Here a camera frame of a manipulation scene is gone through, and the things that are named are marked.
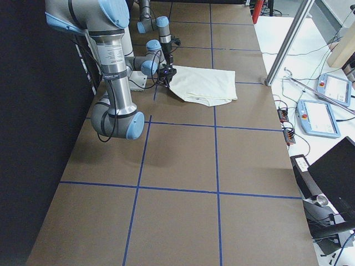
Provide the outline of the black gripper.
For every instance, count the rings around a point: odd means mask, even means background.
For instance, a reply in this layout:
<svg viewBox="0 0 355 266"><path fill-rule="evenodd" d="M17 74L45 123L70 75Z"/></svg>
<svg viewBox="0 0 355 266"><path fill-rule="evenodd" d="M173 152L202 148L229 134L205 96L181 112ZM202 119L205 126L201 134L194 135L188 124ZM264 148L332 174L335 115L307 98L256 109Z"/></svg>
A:
<svg viewBox="0 0 355 266"><path fill-rule="evenodd" d="M171 42L168 43L162 43L161 48L164 54L164 58L167 63L172 63L173 62L173 55L172 55L172 44Z"/></svg>
<svg viewBox="0 0 355 266"><path fill-rule="evenodd" d="M159 70L159 81L164 84L164 86L170 89L170 82L173 76L177 73L177 70L173 68L174 57L173 55L166 56L166 68Z"/></svg>

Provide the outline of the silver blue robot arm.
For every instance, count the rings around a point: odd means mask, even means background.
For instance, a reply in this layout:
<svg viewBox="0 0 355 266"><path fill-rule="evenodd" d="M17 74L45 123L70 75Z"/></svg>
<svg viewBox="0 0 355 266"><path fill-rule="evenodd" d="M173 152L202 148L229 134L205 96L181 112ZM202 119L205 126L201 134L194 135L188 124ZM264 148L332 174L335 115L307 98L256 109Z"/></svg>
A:
<svg viewBox="0 0 355 266"><path fill-rule="evenodd" d="M168 69L173 68L172 43L173 37L170 33L170 22L166 16L156 17L150 7L149 0L139 1L139 21L137 22L138 32L140 34L149 33L157 30L159 33L159 42Z"/></svg>
<svg viewBox="0 0 355 266"><path fill-rule="evenodd" d="M173 67L172 44L166 16L153 18L150 1L139 2L139 33L157 30L158 40L146 44L146 54L135 57L131 47L130 14L126 1L46 1L45 15L52 28L95 41L106 92L94 105L91 123L98 136L137 139L144 128L144 114L138 111L130 92L130 77L140 71L157 82L170 85L177 70Z"/></svg>

